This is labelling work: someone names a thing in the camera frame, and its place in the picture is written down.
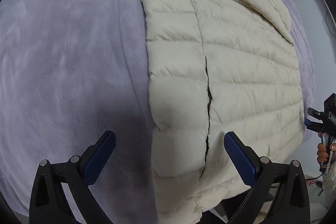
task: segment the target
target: finger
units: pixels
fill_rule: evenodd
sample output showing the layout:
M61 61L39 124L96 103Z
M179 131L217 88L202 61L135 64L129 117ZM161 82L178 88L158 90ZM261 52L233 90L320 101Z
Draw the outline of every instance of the finger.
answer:
M324 151L317 151L317 156L319 156L320 158L325 158L325 159L329 157L329 155Z
M321 158L321 157L317 158L317 162L326 162L326 161L327 161L326 158Z
M317 146L317 149L322 152L325 152L327 150L326 147L321 143L319 143L319 145Z

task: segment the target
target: blue gripper pad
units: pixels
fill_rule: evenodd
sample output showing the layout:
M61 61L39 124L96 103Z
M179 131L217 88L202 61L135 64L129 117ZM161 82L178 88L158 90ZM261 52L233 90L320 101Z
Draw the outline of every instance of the blue gripper pad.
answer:
M244 184L254 187L254 185L257 182L258 170L256 170L253 163L249 160L248 156L243 151L243 149L245 150L245 148L250 147L245 146L240 141L240 139L235 134L234 135L233 134L234 132L228 132L225 134L224 136L225 150L228 153L230 159L232 160L234 166L236 167Z
M311 125L311 120L305 118L304 119L304 124L307 125L307 126L310 126Z
M114 133L106 131L95 145L89 147L94 152L83 170L83 180L86 186L95 184L115 146L116 137Z

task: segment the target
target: quilted down jacket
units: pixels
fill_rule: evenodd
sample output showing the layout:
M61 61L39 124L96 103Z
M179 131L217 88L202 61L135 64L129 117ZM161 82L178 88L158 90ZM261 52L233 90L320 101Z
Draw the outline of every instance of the quilted down jacket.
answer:
M197 223L248 187L223 147L234 131L284 161L303 139L290 17L280 0L142 0L159 223Z

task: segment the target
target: black device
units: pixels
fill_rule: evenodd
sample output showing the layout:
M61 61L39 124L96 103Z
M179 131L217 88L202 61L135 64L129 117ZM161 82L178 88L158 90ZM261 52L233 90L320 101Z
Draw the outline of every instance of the black device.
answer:
M324 101L324 111L319 112L313 108L308 108L308 114L321 122L312 122L305 118L304 123L306 127L315 132L321 132L322 144L325 145L329 155L329 162L321 164L320 172L328 174L330 164L332 164L332 151L330 145L336 142L336 94L333 93L328 99Z
M309 224L310 206L305 177L299 161L273 163L245 146L234 132L224 137L224 147L246 185L251 186L243 204L228 224L252 224L273 183L279 183L274 201L260 224ZM319 224L334 223L336 201Z
M67 162L39 164L31 193L30 224L79 224L75 219L61 183L68 183L72 196L87 224L113 224L88 189L96 182L100 172L116 145L115 135L106 131L95 145L89 146L81 156L72 156ZM272 206L262 224L308 224L310 207L305 177L300 163L273 163L259 157L251 147L245 146L234 132L224 137L224 147L246 185L252 187L248 196L228 222L252 224L266 200L273 183L279 183ZM6 215L6 224L18 224L9 206L0 203ZM336 219L336 201L320 224Z

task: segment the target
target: metal screw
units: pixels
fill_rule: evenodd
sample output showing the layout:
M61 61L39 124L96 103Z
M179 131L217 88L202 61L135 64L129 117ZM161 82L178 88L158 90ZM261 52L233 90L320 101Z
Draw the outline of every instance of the metal screw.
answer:
M262 163L267 164L267 163L269 163L269 158L267 158L267 157L261 157L261 158L260 158L260 161L261 161Z
M41 165L41 166L45 166L47 163L48 163L47 160L41 160L41 161L40 161L40 165Z
M294 165L295 167L299 167L299 166L300 166L300 162L299 162L298 160L294 160L294 161L293 161L293 165Z
M76 163L76 162L79 161L79 157L78 157L78 156L73 156L73 157L70 159L70 161L71 161L72 163Z

